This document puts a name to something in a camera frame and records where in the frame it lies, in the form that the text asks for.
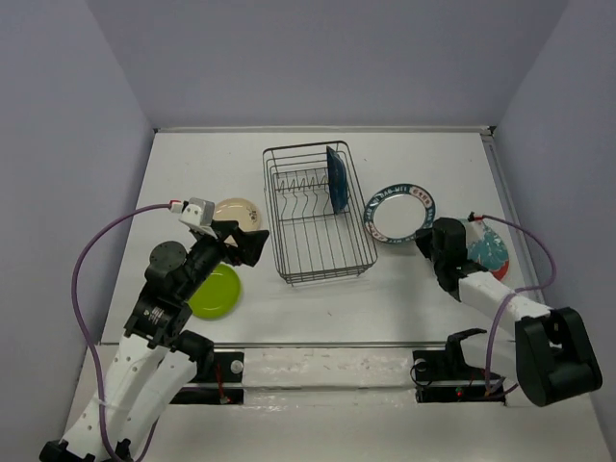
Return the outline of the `white plate teal lettered rim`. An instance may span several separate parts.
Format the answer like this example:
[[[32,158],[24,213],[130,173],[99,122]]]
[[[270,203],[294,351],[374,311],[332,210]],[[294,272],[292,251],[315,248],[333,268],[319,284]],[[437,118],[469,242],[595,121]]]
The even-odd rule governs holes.
[[[436,201],[425,188],[397,183],[376,192],[367,202],[363,223],[367,232],[384,244],[405,244],[436,216]]]

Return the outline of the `dark blue plate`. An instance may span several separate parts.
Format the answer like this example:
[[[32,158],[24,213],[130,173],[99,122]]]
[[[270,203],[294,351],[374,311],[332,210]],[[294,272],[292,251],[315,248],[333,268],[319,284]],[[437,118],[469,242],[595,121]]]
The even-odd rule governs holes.
[[[342,158],[332,147],[326,147],[327,181],[330,201],[335,214],[342,213],[347,206],[347,169]]]

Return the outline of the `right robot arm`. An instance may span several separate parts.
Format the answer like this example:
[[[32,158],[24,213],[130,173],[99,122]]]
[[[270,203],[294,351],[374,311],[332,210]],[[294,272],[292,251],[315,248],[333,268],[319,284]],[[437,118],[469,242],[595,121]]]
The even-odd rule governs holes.
[[[471,260],[466,227],[459,219],[435,220],[416,233],[415,243],[432,264],[444,292],[493,320],[486,347],[478,356],[462,344],[444,352],[443,365],[450,375],[468,375],[477,367],[478,358],[484,360],[483,370],[490,375],[502,324],[514,339],[513,351],[503,356],[511,367],[502,376],[513,380],[532,404],[544,407],[601,389],[603,374],[579,312],[533,301],[524,293],[541,291],[542,286],[511,289]]]

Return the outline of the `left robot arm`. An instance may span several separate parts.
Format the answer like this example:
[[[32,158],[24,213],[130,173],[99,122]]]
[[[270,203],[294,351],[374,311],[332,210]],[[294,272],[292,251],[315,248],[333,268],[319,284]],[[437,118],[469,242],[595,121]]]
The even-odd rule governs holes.
[[[255,266],[270,235],[243,231],[235,221],[212,225],[212,232],[192,233],[191,248],[175,241],[153,248],[110,367],[102,369],[99,356],[92,357],[96,392],[64,436],[44,445],[40,460],[143,460],[177,393],[211,373],[213,342],[185,327],[193,313],[189,300],[220,263]]]

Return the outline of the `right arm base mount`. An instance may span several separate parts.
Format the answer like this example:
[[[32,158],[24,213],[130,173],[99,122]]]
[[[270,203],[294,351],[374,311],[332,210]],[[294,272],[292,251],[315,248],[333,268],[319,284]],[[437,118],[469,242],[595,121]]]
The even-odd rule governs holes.
[[[484,369],[468,365],[464,357],[463,343],[486,333],[485,329],[467,329],[450,334],[441,349],[413,351],[409,374],[418,403],[506,402],[503,379],[492,373],[491,385],[496,390],[488,392]]]

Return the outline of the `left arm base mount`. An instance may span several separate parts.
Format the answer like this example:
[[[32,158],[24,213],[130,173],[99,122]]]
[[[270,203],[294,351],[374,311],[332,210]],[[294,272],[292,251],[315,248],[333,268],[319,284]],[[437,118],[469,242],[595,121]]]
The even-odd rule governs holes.
[[[197,369],[197,375],[175,395],[174,405],[243,405],[244,352],[216,351],[211,366]]]

